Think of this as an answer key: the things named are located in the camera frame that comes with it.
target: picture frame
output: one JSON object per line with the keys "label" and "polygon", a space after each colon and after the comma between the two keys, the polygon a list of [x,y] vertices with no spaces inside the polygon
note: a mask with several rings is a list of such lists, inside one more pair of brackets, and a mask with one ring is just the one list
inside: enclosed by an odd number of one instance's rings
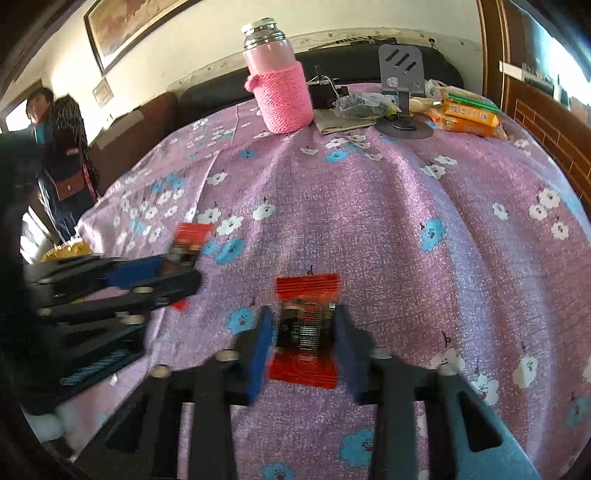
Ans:
{"label": "picture frame", "polygon": [[102,76],[172,17],[202,0],[97,0],[84,15]]}

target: pink knitted bottle cover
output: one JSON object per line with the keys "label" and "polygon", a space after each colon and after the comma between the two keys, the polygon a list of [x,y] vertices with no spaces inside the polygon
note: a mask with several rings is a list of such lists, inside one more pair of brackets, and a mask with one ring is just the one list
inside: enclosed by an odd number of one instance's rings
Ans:
{"label": "pink knitted bottle cover", "polygon": [[263,120],[274,134],[295,132],[314,119],[301,63],[277,72],[250,75],[244,88],[255,94]]}

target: pink thermos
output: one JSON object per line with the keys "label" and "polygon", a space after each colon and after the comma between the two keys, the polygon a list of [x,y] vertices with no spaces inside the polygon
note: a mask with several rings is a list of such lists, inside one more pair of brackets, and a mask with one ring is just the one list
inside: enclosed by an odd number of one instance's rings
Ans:
{"label": "pink thermos", "polygon": [[242,33],[251,73],[244,87],[254,93],[269,131],[289,133],[309,125],[314,112],[304,69],[275,20],[263,18],[244,25]]}

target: gray phone holder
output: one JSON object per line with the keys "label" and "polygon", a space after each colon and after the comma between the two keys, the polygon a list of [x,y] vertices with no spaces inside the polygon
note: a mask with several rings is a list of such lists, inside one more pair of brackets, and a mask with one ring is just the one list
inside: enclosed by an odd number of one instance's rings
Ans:
{"label": "gray phone holder", "polygon": [[398,95],[400,113],[381,118],[375,128],[389,137],[420,140],[433,135],[427,124],[411,118],[409,101],[411,95],[425,97],[425,73],[423,55],[413,45],[380,46],[379,71],[382,78],[382,93]]}

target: thermos lid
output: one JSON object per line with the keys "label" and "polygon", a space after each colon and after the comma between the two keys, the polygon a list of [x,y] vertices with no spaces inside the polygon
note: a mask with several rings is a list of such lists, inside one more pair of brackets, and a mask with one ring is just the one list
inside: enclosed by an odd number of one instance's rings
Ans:
{"label": "thermos lid", "polygon": [[249,49],[277,40],[285,40],[285,34],[277,28],[272,18],[262,18],[256,22],[242,27],[242,33],[246,35],[244,48]]}

